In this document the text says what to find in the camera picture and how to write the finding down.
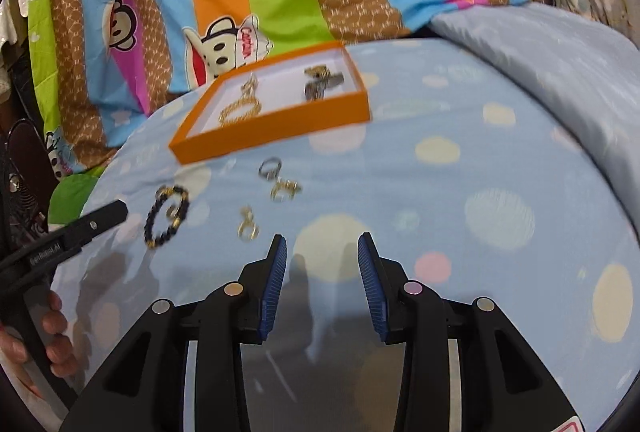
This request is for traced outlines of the orange jewelry tray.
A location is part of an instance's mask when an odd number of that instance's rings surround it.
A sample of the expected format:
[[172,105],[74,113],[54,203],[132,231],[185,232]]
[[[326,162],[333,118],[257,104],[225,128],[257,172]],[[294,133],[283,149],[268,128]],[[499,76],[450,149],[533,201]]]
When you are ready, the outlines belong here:
[[[343,80],[320,100],[308,100],[308,67],[324,65]],[[254,77],[257,115],[224,125],[224,107],[241,99],[242,87]],[[168,144],[179,163],[197,163],[230,153],[340,128],[371,119],[367,88],[341,42],[326,42],[231,70],[201,94]]]

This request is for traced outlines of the green cloth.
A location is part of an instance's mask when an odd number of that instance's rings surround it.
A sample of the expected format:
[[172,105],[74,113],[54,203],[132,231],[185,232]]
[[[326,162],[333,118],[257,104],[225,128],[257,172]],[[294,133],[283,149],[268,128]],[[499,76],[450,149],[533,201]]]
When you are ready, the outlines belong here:
[[90,194],[105,171],[103,166],[77,172],[58,182],[50,199],[48,226],[50,230],[75,221],[81,215]]

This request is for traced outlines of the gold hoop earring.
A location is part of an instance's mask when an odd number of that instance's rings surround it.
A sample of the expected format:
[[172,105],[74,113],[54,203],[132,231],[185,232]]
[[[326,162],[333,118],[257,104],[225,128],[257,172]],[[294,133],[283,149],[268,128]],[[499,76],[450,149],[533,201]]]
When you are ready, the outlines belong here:
[[241,241],[254,241],[259,234],[259,226],[255,221],[252,207],[245,206],[240,210],[241,222],[238,226],[238,236]]

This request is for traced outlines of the light blue spotted blanket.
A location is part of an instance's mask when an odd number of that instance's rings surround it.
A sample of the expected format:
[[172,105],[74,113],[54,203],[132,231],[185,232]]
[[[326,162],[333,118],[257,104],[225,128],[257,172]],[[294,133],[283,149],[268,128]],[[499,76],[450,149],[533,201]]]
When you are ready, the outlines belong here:
[[[156,299],[198,301],[288,242],[276,326],[243,352],[256,431],[388,431],[402,351],[375,334],[357,241],[441,296],[486,296],[600,428],[639,370],[639,244],[594,164],[639,148],[639,53],[606,26],[530,4],[438,18],[438,36],[350,48],[371,120],[181,166],[198,100],[128,137],[88,209],[128,219],[58,269],[86,383]],[[259,234],[241,241],[242,207]]]

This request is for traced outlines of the silver wristwatch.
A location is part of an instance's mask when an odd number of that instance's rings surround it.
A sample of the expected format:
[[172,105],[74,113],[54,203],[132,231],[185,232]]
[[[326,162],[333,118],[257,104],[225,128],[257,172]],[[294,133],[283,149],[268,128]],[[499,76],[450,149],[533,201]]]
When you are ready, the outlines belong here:
[[322,100],[326,90],[333,89],[344,82],[342,73],[324,74],[308,81],[305,85],[304,96],[306,101]]

